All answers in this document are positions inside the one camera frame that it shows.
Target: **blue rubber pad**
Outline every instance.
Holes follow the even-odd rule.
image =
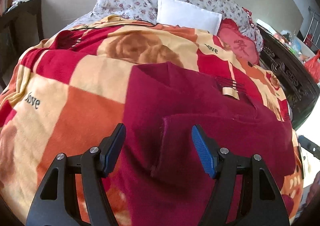
[[[213,156],[211,155],[206,143],[204,142],[198,128],[196,126],[192,127],[191,137],[193,144],[196,147],[198,156],[201,160],[204,171],[210,175],[212,179],[216,176],[215,164]]]

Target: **metal railing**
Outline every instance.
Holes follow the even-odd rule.
[[[310,6],[309,6],[308,9],[309,9],[309,11],[313,12],[313,15],[312,15],[312,19],[311,19],[311,23],[310,23],[308,32],[307,32],[306,37],[304,38],[303,42],[305,42],[305,40],[308,39],[317,49],[319,49],[319,47],[317,46],[317,44],[318,44],[318,41],[319,41],[319,38],[320,38],[320,33],[319,33],[318,39],[317,39],[317,41],[316,41],[315,43],[313,42],[313,38],[314,38],[314,36],[315,36],[315,33],[316,33],[316,31],[317,31],[317,27],[318,27],[318,24],[319,24],[319,21],[320,21],[320,14],[317,14],[316,11],[315,11],[313,8],[311,8]],[[312,38],[311,38],[311,40],[310,40],[310,39],[308,38],[308,35],[309,35],[311,26],[312,26],[312,24],[313,24],[314,21],[316,21],[316,28],[315,28],[315,30],[313,31]]]

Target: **metal screw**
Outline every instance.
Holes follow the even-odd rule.
[[[90,148],[90,153],[97,153],[98,150],[99,150],[98,147],[91,147],[91,148]]]
[[[57,159],[58,159],[58,160],[61,160],[61,159],[63,159],[63,158],[64,158],[64,154],[63,154],[63,153],[57,154]]]
[[[255,154],[254,156],[253,156],[253,158],[255,159],[255,160],[257,160],[257,161],[260,161],[262,158],[261,158],[261,155],[258,155],[258,154]]]
[[[221,152],[222,154],[227,154],[227,153],[229,153],[229,149],[227,149],[227,148],[220,148],[220,152]]]

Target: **brown rose print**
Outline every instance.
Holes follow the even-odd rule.
[[[13,150],[16,134],[17,128],[12,121],[9,121],[0,133],[0,189],[14,174]]]
[[[163,45],[157,35],[140,31],[120,35],[107,46],[106,55],[137,64],[170,61],[183,67],[179,55]]]

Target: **blanket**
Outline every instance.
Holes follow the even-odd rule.
[[[0,97],[0,193],[8,206],[25,222],[37,186],[55,156],[85,152],[123,121],[129,80],[138,64],[171,62],[219,77],[221,88],[227,88],[223,94],[241,100],[245,93],[287,125],[287,101],[274,74],[227,48],[206,31],[115,15],[61,31],[29,48]],[[290,145],[287,138],[285,142],[293,151],[279,188],[292,200],[289,217],[293,218],[303,181],[296,136],[289,129]],[[120,159],[103,184],[119,224],[133,225],[132,207],[116,183],[121,169]],[[89,221],[81,176],[76,183],[82,218]]]

